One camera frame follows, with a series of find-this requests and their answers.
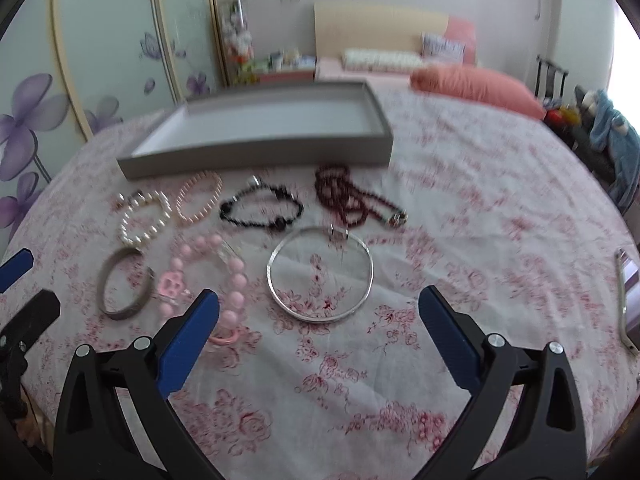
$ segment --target wooden headboard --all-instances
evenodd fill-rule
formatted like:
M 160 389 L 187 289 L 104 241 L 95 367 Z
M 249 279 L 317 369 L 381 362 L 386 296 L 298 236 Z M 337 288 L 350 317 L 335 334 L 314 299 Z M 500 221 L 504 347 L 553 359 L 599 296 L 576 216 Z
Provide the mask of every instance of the wooden headboard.
M 346 48 L 376 48 L 421 53 L 424 32 L 444 35 L 449 16 L 412 7 L 350 1 L 319 1 L 316 56 L 341 57 Z

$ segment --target metal screw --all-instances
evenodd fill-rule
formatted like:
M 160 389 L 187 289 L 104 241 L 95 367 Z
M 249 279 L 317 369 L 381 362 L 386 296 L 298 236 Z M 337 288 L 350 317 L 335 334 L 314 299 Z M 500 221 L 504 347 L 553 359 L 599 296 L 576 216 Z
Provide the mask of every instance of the metal screw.
M 78 348 L 76 348 L 76 355 L 78 357 L 84 357 L 89 353 L 89 350 L 90 350 L 89 345 L 80 345 Z
M 500 334 L 489 334 L 487 341 L 491 346 L 495 346 L 496 348 L 500 348 L 504 346 L 505 340 Z
M 561 354 L 562 352 L 564 352 L 564 348 L 562 348 L 562 345 L 557 341 L 552 341 L 551 343 L 549 343 L 549 350 L 551 350 L 554 354 Z
M 151 339 L 148 337 L 139 337 L 133 342 L 133 348 L 136 350 L 146 350 L 151 346 Z
M 252 175 L 251 178 L 247 181 L 249 187 L 260 187 L 262 185 L 262 181 L 255 175 Z

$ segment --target silver bangle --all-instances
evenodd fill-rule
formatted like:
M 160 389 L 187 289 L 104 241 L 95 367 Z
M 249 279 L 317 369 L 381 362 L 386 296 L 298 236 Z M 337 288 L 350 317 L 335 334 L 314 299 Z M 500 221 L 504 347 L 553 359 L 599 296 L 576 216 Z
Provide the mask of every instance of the silver bangle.
M 299 312 L 296 312 L 295 310 L 287 306 L 278 297 L 276 290 L 273 287 L 273 280 L 271 279 L 271 269 L 273 267 L 273 262 L 275 261 L 276 256 L 278 256 L 278 253 L 282 250 L 282 248 L 285 245 L 287 245 L 290 241 L 292 241 L 294 238 L 297 238 L 300 235 L 303 235 L 309 232 L 326 233 L 329 236 L 329 240 L 334 240 L 334 238 L 337 235 L 339 235 L 339 237 L 342 240 L 354 240 L 360 247 L 364 249 L 365 253 L 367 253 L 367 256 L 369 257 L 369 277 L 368 277 L 368 283 L 367 283 L 367 290 L 365 291 L 363 297 L 360 298 L 360 301 L 358 303 L 352 306 L 349 310 L 341 314 L 337 314 L 336 316 L 312 317 L 312 316 L 305 316 L 304 314 L 300 314 Z M 362 240 L 360 240 L 360 238 L 358 238 L 357 236 L 350 234 L 350 232 L 347 229 L 340 229 L 340 228 L 334 227 L 333 225 L 331 225 L 328 228 L 321 227 L 321 226 L 303 227 L 302 229 L 299 229 L 298 231 L 294 231 L 289 235 L 285 236 L 282 239 L 282 241 L 277 245 L 277 247 L 273 250 L 273 253 L 271 253 L 271 257 L 269 258 L 269 263 L 267 264 L 267 283 L 269 285 L 269 290 L 271 291 L 271 295 L 273 296 L 273 299 L 275 300 L 275 302 L 296 319 L 300 321 L 305 321 L 307 323 L 331 323 L 334 321 L 341 320 L 353 314 L 356 310 L 358 310 L 364 304 L 365 301 L 367 301 L 367 298 L 369 297 L 369 293 L 371 292 L 371 285 L 373 284 L 373 258 L 371 257 L 371 253 L 369 252 L 369 248 L 367 247 L 367 245 Z
M 95 302 L 98 304 L 98 308 L 100 309 L 100 311 L 105 316 L 110 317 L 111 319 L 127 319 L 140 312 L 140 310 L 142 310 L 142 307 L 144 307 L 151 298 L 151 293 L 154 290 L 155 274 L 150 267 L 147 267 L 145 285 L 138 298 L 129 306 L 126 306 L 125 308 L 122 308 L 120 310 L 107 310 L 107 308 L 104 306 L 104 289 L 107 285 L 107 279 L 109 278 L 113 267 L 115 267 L 117 263 L 119 263 L 119 261 L 124 260 L 124 258 L 127 258 L 128 256 L 142 256 L 142 252 L 140 252 L 139 249 L 133 247 L 125 247 L 123 249 L 119 249 L 107 258 L 107 261 L 102 264 L 102 268 L 100 269 L 100 273 L 98 274 Z

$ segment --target gray tray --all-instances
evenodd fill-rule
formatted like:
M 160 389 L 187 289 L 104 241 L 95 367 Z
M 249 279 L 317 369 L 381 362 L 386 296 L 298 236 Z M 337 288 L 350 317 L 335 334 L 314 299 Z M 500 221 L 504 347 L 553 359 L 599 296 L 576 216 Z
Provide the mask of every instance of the gray tray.
M 387 165 L 393 135 L 365 82 L 251 86 L 179 105 L 118 157 L 129 180 L 199 170 Z

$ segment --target bracelet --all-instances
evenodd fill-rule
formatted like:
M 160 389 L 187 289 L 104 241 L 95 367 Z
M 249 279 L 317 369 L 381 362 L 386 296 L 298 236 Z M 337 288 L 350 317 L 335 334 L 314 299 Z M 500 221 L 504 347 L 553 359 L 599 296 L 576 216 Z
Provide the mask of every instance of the bracelet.
M 154 288 L 154 272 L 150 267 L 147 267 L 145 285 L 138 298 L 129 306 L 126 306 L 121 310 L 107 310 L 104 305 L 104 289 L 107 285 L 107 279 L 109 278 L 113 267 L 115 267 L 117 263 L 119 263 L 121 260 L 124 260 L 124 258 L 127 258 L 128 256 L 142 256 L 142 252 L 140 252 L 139 249 L 133 247 L 125 247 L 123 249 L 117 250 L 107 259 L 107 261 L 102 264 L 102 268 L 100 269 L 100 273 L 98 274 L 95 302 L 98 304 L 98 309 L 100 309 L 100 311 L 105 316 L 110 317 L 111 319 L 127 319 L 140 312 L 140 310 L 142 310 L 142 307 L 144 307 L 146 305 L 146 302 L 151 298 L 151 292 Z
M 205 177 L 212 178 L 216 183 L 216 189 L 213 192 L 213 195 L 209 199 L 209 201 L 204 205 L 202 209 L 200 209 L 197 213 L 191 216 L 185 216 L 182 213 L 182 201 L 184 200 L 185 195 L 189 192 L 189 190 L 195 186 L 199 181 L 201 181 Z M 216 205 L 216 202 L 220 198 L 220 192 L 222 192 L 222 179 L 219 174 L 214 171 L 201 171 L 192 176 L 189 180 L 187 180 L 182 187 L 180 188 L 180 192 L 178 193 L 178 198 L 175 200 L 175 211 L 178 213 L 178 218 L 180 222 L 185 225 L 193 225 L 196 222 L 199 222 L 203 218 L 207 217 L 213 206 Z
M 230 345 L 238 340 L 240 331 L 237 326 L 246 315 L 244 295 L 240 290 L 246 287 L 248 280 L 242 274 L 244 270 L 242 258 L 219 234 L 215 233 L 209 237 L 198 236 L 193 245 L 184 243 L 180 247 L 180 256 L 171 258 L 171 270 L 162 273 L 158 281 L 157 292 L 162 300 L 159 309 L 164 318 L 177 316 L 178 314 L 175 311 L 175 308 L 178 307 L 177 298 L 183 296 L 188 301 L 193 299 L 184 282 L 184 267 L 186 264 L 193 263 L 198 258 L 206 256 L 211 251 L 216 252 L 226 264 L 230 272 L 229 282 L 232 291 L 225 296 L 225 301 L 221 306 L 220 318 L 216 325 L 229 330 L 230 335 L 228 337 L 210 335 L 209 342 L 219 346 Z
M 316 171 L 316 196 L 325 208 L 337 211 L 342 222 L 353 228 L 364 224 L 367 216 L 371 215 L 379 222 L 393 228 L 406 224 L 407 212 L 375 193 L 364 191 L 350 180 L 347 166 L 325 166 Z M 375 200 L 388 207 L 394 213 L 389 218 L 367 205 L 366 199 Z M 348 215 L 359 214 L 355 219 L 348 219 Z
M 141 191 L 138 191 L 137 193 L 138 194 L 135 197 L 129 199 L 129 205 L 126 207 L 122 215 L 122 220 L 120 221 L 119 237 L 125 247 L 140 248 L 145 244 L 148 244 L 153 238 L 158 236 L 158 233 L 164 229 L 164 226 L 171 218 L 171 206 L 163 192 L 153 191 L 151 193 L 142 193 Z M 144 231 L 140 236 L 129 236 L 127 228 L 129 226 L 129 219 L 131 218 L 131 215 L 141 207 L 150 205 L 153 202 L 158 202 L 162 208 L 161 217 L 149 228 L 148 231 Z
M 245 222 L 243 220 L 238 220 L 236 218 L 232 218 L 230 213 L 233 211 L 234 205 L 239 202 L 239 200 L 248 194 L 255 193 L 260 189 L 268 189 L 270 190 L 276 197 L 276 199 L 282 201 L 286 200 L 287 202 L 292 202 L 296 206 L 298 206 L 298 212 L 293 218 L 284 218 L 282 216 L 276 216 L 273 221 L 268 223 L 260 223 L 260 222 Z M 269 184 L 265 184 L 258 177 L 252 176 L 249 181 L 249 187 L 238 191 L 235 195 L 233 195 L 229 200 L 220 204 L 220 218 L 226 220 L 227 222 L 231 222 L 232 224 L 241 226 L 241 227 L 257 227 L 261 229 L 272 229 L 274 231 L 284 231 L 287 226 L 293 224 L 298 218 L 302 216 L 302 212 L 305 210 L 305 207 L 301 202 L 298 201 L 296 197 L 294 197 L 286 187 L 284 186 L 270 186 Z
M 275 288 L 273 287 L 273 280 L 271 279 L 271 269 L 273 268 L 273 263 L 276 259 L 276 256 L 278 256 L 278 253 L 282 250 L 282 248 L 285 245 L 287 245 L 290 241 L 292 241 L 294 238 L 297 238 L 300 235 L 303 235 L 309 232 L 327 233 L 329 236 L 329 240 L 331 241 L 333 241 L 337 235 L 339 235 L 340 240 L 343 240 L 343 241 L 354 240 L 360 247 L 364 249 L 364 251 L 367 253 L 367 256 L 369 257 L 369 277 L 368 277 L 368 283 L 367 283 L 367 290 L 365 291 L 362 298 L 360 298 L 360 301 L 358 303 L 353 305 L 349 310 L 341 314 L 337 314 L 336 316 L 313 317 L 313 316 L 306 316 L 305 314 L 300 314 L 299 312 L 293 310 L 291 307 L 286 305 L 279 298 Z M 267 264 L 267 284 L 269 285 L 269 290 L 275 302 L 296 319 L 300 321 L 305 321 L 307 323 L 331 323 L 353 314 L 356 310 L 358 310 L 364 304 L 364 302 L 369 297 L 369 293 L 371 291 L 371 285 L 373 284 L 373 258 L 371 257 L 371 253 L 369 252 L 369 248 L 367 247 L 367 245 L 357 236 L 350 234 L 350 232 L 348 232 L 347 229 L 334 228 L 333 225 L 331 225 L 329 228 L 320 227 L 320 226 L 303 227 L 302 229 L 299 229 L 298 231 L 294 231 L 289 235 L 287 235 L 286 237 L 284 237 L 284 239 L 273 250 L 273 253 L 271 253 L 271 257 L 269 258 L 269 263 Z

